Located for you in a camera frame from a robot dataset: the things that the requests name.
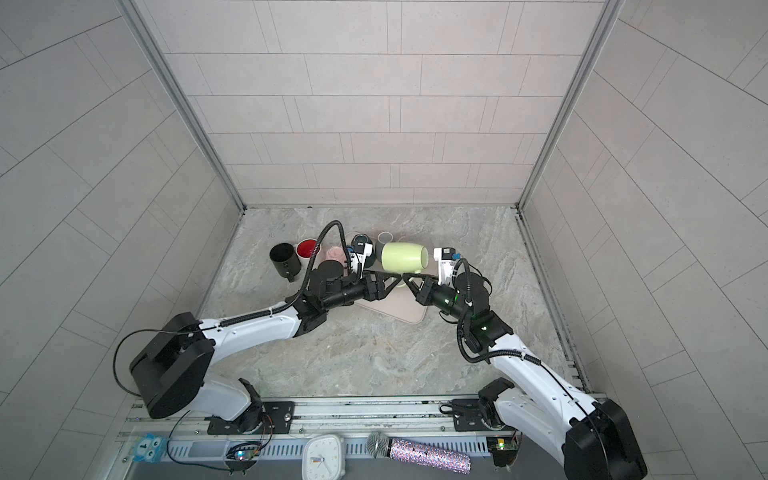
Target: alarm clock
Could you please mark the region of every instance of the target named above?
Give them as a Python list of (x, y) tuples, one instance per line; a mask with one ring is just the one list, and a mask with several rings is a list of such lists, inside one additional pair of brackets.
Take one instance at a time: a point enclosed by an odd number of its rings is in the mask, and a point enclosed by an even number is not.
[(344, 476), (344, 441), (338, 435), (310, 439), (301, 458), (302, 480), (339, 480)]

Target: black cable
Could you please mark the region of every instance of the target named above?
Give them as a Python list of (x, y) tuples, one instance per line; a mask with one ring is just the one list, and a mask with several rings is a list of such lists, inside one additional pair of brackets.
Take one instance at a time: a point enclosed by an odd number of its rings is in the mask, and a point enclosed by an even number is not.
[(187, 416), (187, 413), (184, 413), (181, 417), (179, 417), (179, 419), (176, 421), (176, 425), (174, 425), (174, 427), (170, 430), (170, 433), (168, 434), (168, 441), (165, 442), (165, 453), (166, 453), (166, 455), (168, 455), (168, 458), (170, 458), (171, 460), (173, 460), (174, 462), (176, 462), (179, 465), (194, 465), (196, 467), (210, 468), (211, 470), (218, 470), (220, 472), (229, 472), (230, 474), (232, 474), (232, 472), (234, 472), (234, 470), (232, 470), (231, 468), (212, 467), (210, 465), (204, 465), (202, 463), (179, 462), (174, 457), (170, 456), (170, 449), (168, 447), (170, 445), (170, 437), (173, 436), (174, 431), (176, 430), (176, 427), (178, 427), (179, 423), (181, 422), (181, 420), (185, 416)]
[(219, 325), (221, 327), (231, 326), (231, 325), (235, 325), (236, 323), (247, 322), (248, 320), (257, 319), (262, 316), (271, 316), (271, 315), (274, 315), (275, 313), (280, 313), (280, 312), (284, 312), (285, 310), (288, 310), (299, 299), (301, 294), (306, 290), (306, 286), (310, 282), (310, 272), (312, 271), (312, 268), (315, 265), (315, 257), (317, 257), (317, 254), (320, 250), (320, 244), (323, 242), (323, 239), (326, 237), (326, 234), (328, 234), (328, 232), (333, 227), (338, 227), (339, 229), (339, 236), (341, 237), (341, 245), (342, 245), (342, 249), (344, 250), (344, 255), (346, 257), (347, 274), (351, 275), (352, 260), (349, 258), (349, 251), (346, 248), (346, 240), (344, 239), (344, 226), (338, 220), (332, 220), (323, 228), (323, 231), (320, 232), (320, 235), (317, 237), (317, 241), (315, 242), (315, 249), (312, 250), (312, 256), (310, 257), (310, 263), (307, 265), (306, 272), (304, 272), (304, 280), (302, 280), (301, 286), (299, 287), (298, 291), (296, 291), (296, 295), (293, 297), (293, 299), (289, 303), (286, 303), (285, 305), (282, 305), (282, 306), (278, 306), (276, 309), (260, 310), (258, 312), (235, 316), (230, 319), (226, 319), (222, 321)]
[(190, 332), (168, 332), (167, 330), (159, 330), (159, 329), (139, 329), (135, 332), (128, 333), (123, 339), (118, 343), (117, 348), (114, 349), (114, 355), (112, 356), (112, 376), (114, 377), (114, 381), (118, 384), (118, 386), (123, 389), (124, 392), (130, 393), (133, 396), (141, 397), (140, 393), (136, 393), (133, 390), (129, 390), (125, 388), (125, 386), (120, 383), (120, 380), (118, 379), (118, 369), (116, 367), (116, 364), (118, 362), (118, 352), (120, 351), (120, 347), (123, 345), (123, 342), (128, 339), (129, 336), (135, 335), (137, 333), (141, 332), (155, 332), (155, 333), (170, 333), (171, 335), (192, 335), (195, 332), (204, 332), (206, 330), (211, 330), (216, 328), (215, 326), (208, 327), (206, 329), (195, 329), (191, 330)]

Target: gray marble surface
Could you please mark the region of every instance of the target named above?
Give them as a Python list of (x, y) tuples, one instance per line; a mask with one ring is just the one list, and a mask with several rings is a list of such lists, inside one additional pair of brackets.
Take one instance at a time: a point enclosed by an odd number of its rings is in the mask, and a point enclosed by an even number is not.
[[(509, 207), (250, 209), (202, 318), (260, 310), (294, 293), (299, 281), (277, 275), (270, 248), (317, 237), (331, 220), (341, 220), (345, 231), (375, 236), (388, 230), (410, 242), (456, 248), (493, 282), (492, 309), (534, 353), (563, 372), (561, 344)], [(334, 228), (323, 248), (337, 244)], [(455, 327), (435, 308), (416, 325), (361, 306), (336, 308), (311, 333), (255, 346), (212, 369), (248, 379), (265, 397), (471, 394), (499, 377), (490, 365), (461, 357)]]

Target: microphone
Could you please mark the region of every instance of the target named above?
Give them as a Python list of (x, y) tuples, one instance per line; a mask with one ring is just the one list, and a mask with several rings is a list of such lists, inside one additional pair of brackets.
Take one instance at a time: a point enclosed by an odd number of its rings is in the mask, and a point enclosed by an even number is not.
[(368, 436), (366, 450), (373, 458), (395, 458), (401, 462), (416, 463), (450, 472), (468, 474), (471, 468), (469, 455), (425, 443), (391, 439), (382, 432), (374, 432)]

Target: mug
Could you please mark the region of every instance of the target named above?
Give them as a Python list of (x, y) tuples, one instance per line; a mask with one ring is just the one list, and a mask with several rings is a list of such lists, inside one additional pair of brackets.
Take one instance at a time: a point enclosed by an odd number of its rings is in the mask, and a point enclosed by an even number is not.
[(391, 242), (382, 248), (382, 267), (390, 273), (421, 273), (429, 265), (427, 247)]
[(277, 273), (282, 278), (287, 278), (289, 282), (293, 282), (296, 275), (301, 271), (299, 256), (296, 255), (296, 249), (290, 243), (278, 243), (272, 247), (270, 260), (272, 260)]
[[(296, 254), (299, 256), (299, 262), (303, 270), (306, 270), (310, 264), (310, 257), (312, 256), (312, 251), (315, 250), (315, 245), (317, 245), (316, 238), (306, 238), (296, 245)], [(323, 246), (321, 245), (320, 249), (317, 250), (317, 256), (315, 256), (315, 264), (313, 265), (315, 268), (323, 261), (322, 255)]]

